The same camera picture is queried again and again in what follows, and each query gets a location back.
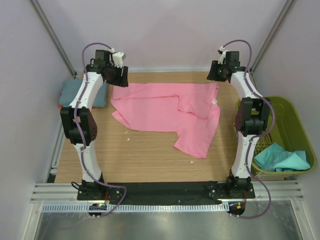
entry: blue towel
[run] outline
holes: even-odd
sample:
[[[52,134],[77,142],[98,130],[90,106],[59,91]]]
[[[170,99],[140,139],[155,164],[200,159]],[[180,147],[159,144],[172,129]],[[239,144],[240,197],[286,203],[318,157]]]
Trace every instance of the blue towel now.
[[[259,168],[268,172],[292,172],[310,168],[305,151],[285,151],[277,143],[260,152],[254,161]]]
[[[61,96],[59,99],[59,105],[62,105],[64,107],[69,106],[69,104],[75,99],[81,84],[81,79],[70,79],[64,81],[62,85]],[[93,107],[104,108],[107,105],[107,86],[108,84],[104,82],[103,85],[100,87],[93,101]]]

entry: green basket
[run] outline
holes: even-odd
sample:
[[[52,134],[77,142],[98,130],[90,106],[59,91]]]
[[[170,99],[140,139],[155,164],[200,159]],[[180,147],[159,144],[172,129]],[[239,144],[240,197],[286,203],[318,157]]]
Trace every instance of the green basket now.
[[[275,112],[275,125],[272,131],[261,137],[254,150],[254,156],[273,143],[282,146],[286,151],[305,151],[306,160],[311,168],[299,171],[265,171],[252,161],[251,172],[259,178],[287,178],[298,174],[306,174],[315,169],[317,159],[313,148],[309,142],[305,129],[300,121],[297,111],[293,104],[280,96],[269,96]],[[236,110],[240,106],[240,100],[236,103]],[[272,122],[272,115],[268,119],[268,128]]]

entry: pink cloth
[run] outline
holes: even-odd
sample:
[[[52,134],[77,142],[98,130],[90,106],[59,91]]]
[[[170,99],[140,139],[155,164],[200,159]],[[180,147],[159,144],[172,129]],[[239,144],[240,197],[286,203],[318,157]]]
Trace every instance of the pink cloth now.
[[[205,159],[216,133],[220,108],[213,103],[218,84],[130,83],[113,88],[112,116],[127,128],[146,132],[176,132],[174,147]]]

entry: wooden table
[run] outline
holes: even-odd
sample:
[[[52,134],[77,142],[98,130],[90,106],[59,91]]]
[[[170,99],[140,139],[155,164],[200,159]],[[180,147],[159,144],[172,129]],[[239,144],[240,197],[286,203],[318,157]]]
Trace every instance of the wooden table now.
[[[212,83],[207,72],[130,73],[130,83]],[[108,101],[113,87],[108,86]],[[106,108],[95,108],[92,115],[98,126],[95,150],[107,182],[195,182],[225,181],[234,163],[237,140],[233,129],[236,90],[228,82],[219,83],[217,104],[221,108],[219,125],[207,158],[200,160],[173,147],[175,132],[140,132],[126,128]],[[56,183],[81,182],[82,170],[74,146],[66,139]]]

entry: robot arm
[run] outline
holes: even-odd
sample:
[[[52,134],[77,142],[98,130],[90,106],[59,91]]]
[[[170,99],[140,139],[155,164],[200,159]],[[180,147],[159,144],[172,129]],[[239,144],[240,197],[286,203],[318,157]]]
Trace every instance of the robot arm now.
[[[221,54],[220,59],[212,61],[208,80],[218,82],[228,81],[236,89],[241,103],[235,117],[234,126],[238,136],[238,146],[234,164],[231,168],[230,178],[233,186],[246,186],[250,183],[250,174],[246,168],[246,154],[249,147],[249,141],[253,136],[260,135],[266,130],[270,109],[258,96],[261,96],[255,86],[249,79],[249,74],[245,73],[245,67],[240,66],[239,52],[227,51],[220,47],[218,52]],[[253,147],[248,154],[248,167],[251,169],[251,164],[254,156],[255,146],[259,138],[252,140]]]
[[[77,101],[81,99],[76,115],[86,143],[86,147],[83,150],[83,161],[90,174],[103,183],[103,174],[98,166],[95,151],[98,128],[91,110],[104,81],[115,86],[128,86],[128,67],[123,65],[124,58],[125,54],[123,52],[115,52],[113,48],[110,50],[96,50],[95,58],[92,58],[90,64],[86,66],[88,80],[84,76],[74,100],[68,107],[63,107],[60,110],[64,135],[67,139],[70,139],[81,159],[81,147],[83,147],[84,143],[74,119]],[[80,163],[82,167],[82,189],[96,192],[97,194],[99,192],[104,193],[103,187],[94,182],[85,171],[81,161]]]

